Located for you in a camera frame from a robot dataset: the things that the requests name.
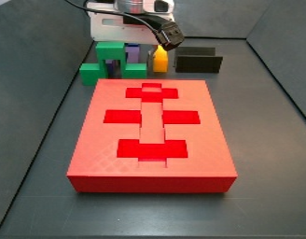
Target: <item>gray floor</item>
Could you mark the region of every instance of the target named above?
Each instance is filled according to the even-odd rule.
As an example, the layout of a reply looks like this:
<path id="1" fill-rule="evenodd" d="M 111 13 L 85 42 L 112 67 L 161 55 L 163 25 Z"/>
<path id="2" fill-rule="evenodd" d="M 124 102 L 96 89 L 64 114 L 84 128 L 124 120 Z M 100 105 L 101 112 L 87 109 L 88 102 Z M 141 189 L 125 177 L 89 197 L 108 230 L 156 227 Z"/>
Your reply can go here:
<path id="1" fill-rule="evenodd" d="M 217 48 L 220 73 L 172 68 L 157 77 L 205 78 L 240 173 L 231 191 L 76 193 L 65 174 L 93 93 L 77 77 L 1 237 L 306 235 L 306 121 L 244 40 L 188 39 L 184 45 Z"/>

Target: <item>red block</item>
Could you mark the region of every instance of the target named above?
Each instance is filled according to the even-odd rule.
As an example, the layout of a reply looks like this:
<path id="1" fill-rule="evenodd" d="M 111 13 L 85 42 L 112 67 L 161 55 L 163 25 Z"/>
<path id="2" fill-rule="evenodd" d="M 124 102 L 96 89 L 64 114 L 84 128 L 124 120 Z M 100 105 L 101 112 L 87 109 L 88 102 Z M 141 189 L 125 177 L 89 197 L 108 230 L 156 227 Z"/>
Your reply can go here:
<path id="1" fill-rule="evenodd" d="M 204 80 L 101 79 L 67 176 L 84 192 L 227 192 L 239 175 Z"/>

